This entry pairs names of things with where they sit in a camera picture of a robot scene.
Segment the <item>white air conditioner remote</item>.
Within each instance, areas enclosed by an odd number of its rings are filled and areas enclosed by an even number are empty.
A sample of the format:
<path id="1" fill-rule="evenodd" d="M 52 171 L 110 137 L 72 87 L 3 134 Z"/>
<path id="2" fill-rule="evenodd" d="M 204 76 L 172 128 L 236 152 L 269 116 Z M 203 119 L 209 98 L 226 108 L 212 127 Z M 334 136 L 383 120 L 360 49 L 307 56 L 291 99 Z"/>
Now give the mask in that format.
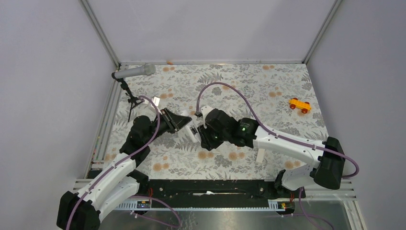
<path id="1" fill-rule="evenodd" d="M 192 119 L 191 115 L 187 112 L 187 110 L 183 110 L 181 115 L 187 116 L 188 118 Z M 197 125 L 193 119 L 184 127 L 184 129 L 191 138 L 192 142 L 201 143 L 201 137 L 197 130 Z"/>

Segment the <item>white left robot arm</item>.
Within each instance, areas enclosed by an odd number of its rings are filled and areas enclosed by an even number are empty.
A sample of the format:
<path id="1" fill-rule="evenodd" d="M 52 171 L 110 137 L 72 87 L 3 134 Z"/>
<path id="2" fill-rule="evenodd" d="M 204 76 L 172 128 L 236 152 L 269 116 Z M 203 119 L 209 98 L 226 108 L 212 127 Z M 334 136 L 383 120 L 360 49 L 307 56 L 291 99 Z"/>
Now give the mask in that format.
<path id="1" fill-rule="evenodd" d="M 97 230 L 102 221 L 132 195 L 148 192 L 148 176 L 136 170 L 150 153 L 150 143 L 162 134 L 176 133 L 192 121 L 164 108 L 154 120 L 141 115 L 133 125 L 119 154 L 92 181 L 60 199 L 56 225 L 62 230 Z"/>

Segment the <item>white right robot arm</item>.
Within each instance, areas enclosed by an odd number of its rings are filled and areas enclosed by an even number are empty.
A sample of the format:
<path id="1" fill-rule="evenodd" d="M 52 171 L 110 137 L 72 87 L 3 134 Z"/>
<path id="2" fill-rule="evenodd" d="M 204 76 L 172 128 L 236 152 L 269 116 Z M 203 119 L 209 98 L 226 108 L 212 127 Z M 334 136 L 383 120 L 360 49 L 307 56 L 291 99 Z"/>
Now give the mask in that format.
<path id="1" fill-rule="evenodd" d="M 274 182 L 278 196 L 287 197 L 293 191 L 312 184 L 338 190 L 341 185 L 345 159 L 329 150 L 340 149 L 335 138 L 323 142 L 290 135 L 262 127 L 251 118 L 236 120 L 226 112 L 205 106 L 199 115 L 203 124 L 198 127 L 201 146 L 206 150 L 218 148 L 224 142 L 237 147 L 271 150 L 304 163 L 293 170 L 283 170 Z"/>

